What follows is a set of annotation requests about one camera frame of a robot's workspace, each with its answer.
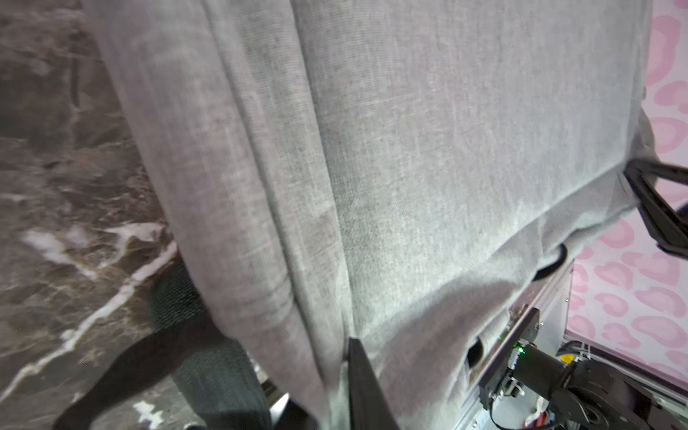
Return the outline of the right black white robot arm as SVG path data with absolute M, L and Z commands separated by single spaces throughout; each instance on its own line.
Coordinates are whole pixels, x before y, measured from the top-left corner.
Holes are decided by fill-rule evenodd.
M 684 167 L 634 159 L 625 177 L 640 200 L 641 218 L 665 254 L 687 257 L 687 209 L 675 210 L 650 182 L 663 178 L 685 185 Z M 500 339 L 496 355 L 478 381 L 482 408 L 493 414 L 507 397 L 536 394 L 548 402 L 554 420 L 550 429 L 684 429 L 660 390 L 673 396 L 687 392 L 662 381 L 617 356 L 595 350 L 571 364 L 562 360 L 573 352 L 570 341 L 554 353 L 537 344 L 544 320 L 534 305 L 525 306 L 510 331 Z

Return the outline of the grey laptop bag with strap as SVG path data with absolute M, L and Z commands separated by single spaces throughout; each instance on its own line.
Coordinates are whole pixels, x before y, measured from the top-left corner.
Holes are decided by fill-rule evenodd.
M 66 410 L 224 338 L 319 429 L 359 340 L 395 421 L 450 429 L 474 347 L 635 205 L 649 1 L 87 1 L 204 303 Z

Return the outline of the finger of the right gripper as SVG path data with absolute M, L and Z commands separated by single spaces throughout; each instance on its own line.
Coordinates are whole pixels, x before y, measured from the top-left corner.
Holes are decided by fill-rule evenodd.
M 639 200 L 639 212 L 658 249 L 677 258 L 687 257 L 687 205 L 673 209 L 657 192 L 653 179 L 666 179 L 687 185 L 687 168 L 632 159 L 625 167 L 625 177 Z

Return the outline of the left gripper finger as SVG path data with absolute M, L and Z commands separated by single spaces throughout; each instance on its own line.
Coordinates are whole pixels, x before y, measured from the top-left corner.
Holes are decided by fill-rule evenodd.
M 399 430 L 363 343 L 349 339 L 349 418 L 353 430 Z

